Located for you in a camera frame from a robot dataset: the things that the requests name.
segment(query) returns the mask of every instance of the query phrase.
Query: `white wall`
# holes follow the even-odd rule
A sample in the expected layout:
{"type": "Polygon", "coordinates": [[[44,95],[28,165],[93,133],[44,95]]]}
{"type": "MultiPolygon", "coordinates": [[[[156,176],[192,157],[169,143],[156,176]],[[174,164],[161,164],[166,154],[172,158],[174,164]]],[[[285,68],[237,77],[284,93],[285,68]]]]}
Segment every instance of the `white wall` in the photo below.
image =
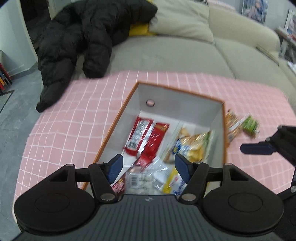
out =
{"type": "Polygon", "coordinates": [[[0,23],[4,68],[9,75],[30,69],[36,63],[37,55],[25,27],[19,0],[9,0],[0,8],[0,23]]]}
{"type": "MultiPolygon", "coordinates": [[[[243,0],[220,0],[235,7],[236,11],[242,12],[243,0]]],[[[268,9],[265,25],[271,29],[276,29],[281,26],[284,27],[289,9],[296,7],[289,0],[267,0],[268,9]]]]}

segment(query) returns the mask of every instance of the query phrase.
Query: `wall picture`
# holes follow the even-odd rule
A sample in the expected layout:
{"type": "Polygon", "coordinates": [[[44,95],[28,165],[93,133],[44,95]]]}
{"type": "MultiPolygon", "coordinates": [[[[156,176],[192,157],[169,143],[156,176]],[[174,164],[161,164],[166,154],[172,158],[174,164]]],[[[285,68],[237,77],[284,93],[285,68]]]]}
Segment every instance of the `wall picture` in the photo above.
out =
{"type": "Polygon", "coordinates": [[[286,25],[285,25],[285,30],[290,34],[293,34],[296,32],[295,25],[296,25],[296,12],[290,9],[288,13],[286,25]]]}
{"type": "Polygon", "coordinates": [[[265,23],[268,2],[266,0],[244,0],[242,15],[265,23]]]}

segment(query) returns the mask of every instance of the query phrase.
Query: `gray floor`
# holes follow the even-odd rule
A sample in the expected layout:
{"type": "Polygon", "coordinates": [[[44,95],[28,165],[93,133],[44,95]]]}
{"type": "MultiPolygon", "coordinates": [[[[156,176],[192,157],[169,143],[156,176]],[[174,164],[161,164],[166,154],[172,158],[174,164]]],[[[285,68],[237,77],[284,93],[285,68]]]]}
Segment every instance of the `gray floor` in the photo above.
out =
{"type": "Polygon", "coordinates": [[[15,184],[27,137],[40,114],[35,106],[42,90],[41,73],[13,80],[15,90],[0,114],[0,240],[15,238],[20,230],[11,214],[15,184]]]}

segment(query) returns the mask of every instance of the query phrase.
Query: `checkered tablecloth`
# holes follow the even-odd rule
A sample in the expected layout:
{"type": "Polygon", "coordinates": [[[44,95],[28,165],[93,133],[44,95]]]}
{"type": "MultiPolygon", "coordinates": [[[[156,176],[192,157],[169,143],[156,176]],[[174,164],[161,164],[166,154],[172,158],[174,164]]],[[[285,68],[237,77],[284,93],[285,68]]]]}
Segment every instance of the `checkered tablecloth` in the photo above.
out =
{"type": "MultiPolygon", "coordinates": [[[[254,142],[271,136],[278,125],[296,125],[285,95],[278,89],[207,74],[120,72],[102,79],[75,80],[63,97],[42,113],[23,153],[15,199],[67,163],[90,165],[120,107],[137,80],[209,95],[225,101],[238,116],[250,112],[260,122],[254,142]]],[[[227,150],[231,162],[279,193],[290,186],[294,168],[279,154],[243,155],[239,147],[252,140],[238,136],[227,150]]]]}

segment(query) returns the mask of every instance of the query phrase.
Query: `yellow pillow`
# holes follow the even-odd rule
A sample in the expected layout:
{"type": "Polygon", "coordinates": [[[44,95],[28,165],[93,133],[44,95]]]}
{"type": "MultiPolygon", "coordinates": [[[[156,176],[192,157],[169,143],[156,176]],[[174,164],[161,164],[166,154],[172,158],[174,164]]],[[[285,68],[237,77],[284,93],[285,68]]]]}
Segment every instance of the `yellow pillow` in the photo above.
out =
{"type": "Polygon", "coordinates": [[[156,35],[156,33],[152,33],[148,31],[149,24],[132,24],[130,31],[128,33],[129,36],[141,36],[141,35],[156,35]]]}

